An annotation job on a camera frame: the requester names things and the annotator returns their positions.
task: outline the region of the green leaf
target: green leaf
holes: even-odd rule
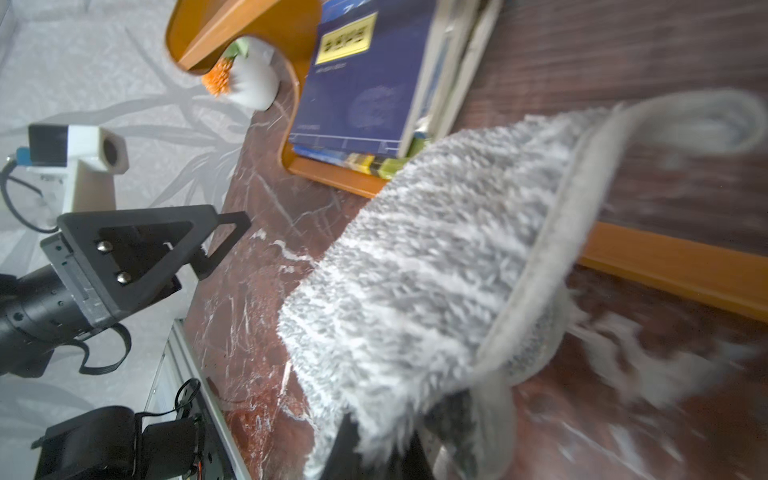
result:
[[[248,40],[242,37],[233,41],[230,46],[227,47],[227,50],[224,50],[222,57],[235,58],[238,55],[242,55],[246,58],[248,57]]]

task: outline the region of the blue book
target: blue book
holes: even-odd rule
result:
[[[323,3],[323,13],[320,16],[320,23],[330,22],[355,7],[359,7],[370,0],[326,0]]]
[[[454,2],[331,0],[289,141],[404,157]]]

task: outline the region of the book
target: book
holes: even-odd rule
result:
[[[327,0],[323,3],[322,22],[342,17],[372,0]],[[431,140],[450,132],[467,95],[501,11],[503,0],[460,0],[453,2],[446,22],[446,32],[428,88],[422,99],[414,136],[406,157],[388,154],[357,153],[328,147],[294,145],[303,157],[344,167],[363,174],[391,179]]]
[[[400,171],[410,157],[418,154],[427,145],[424,139],[414,139],[406,158],[391,158],[383,155],[351,154],[328,148],[311,148],[293,145],[293,151],[302,157],[311,158],[326,164],[344,167],[361,174],[391,180]]]
[[[402,158],[461,0],[334,2],[318,27],[289,141]]]
[[[433,138],[443,138],[451,133],[458,112],[462,109],[464,99],[472,86],[472,79],[475,78],[475,72],[480,65],[485,47],[488,45],[488,40],[491,38],[491,33],[496,26],[496,20],[503,5],[503,0],[488,0],[481,6],[477,22],[472,29],[472,35],[462,56],[458,74],[452,83],[449,96],[445,100],[445,107],[435,118],[436,126]]]

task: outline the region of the screw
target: screw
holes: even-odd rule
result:
[[[123,285],[128,285],[131,282],[131,274],[128,272],[120,272],[118,273],[118,283],[122,283]]]
[[[112,244],[106,240],[101,240],[99,243],[96,243],[96,250],[102,253],[110,253],[112,251]]]

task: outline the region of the dark wood panel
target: dark wood panel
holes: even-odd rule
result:
[[[692,88],[768,98],[768,2],[521,0],[499,17],[456,129]],[[634,148],[601,220],[768,255],[768,148],[689,158]]]

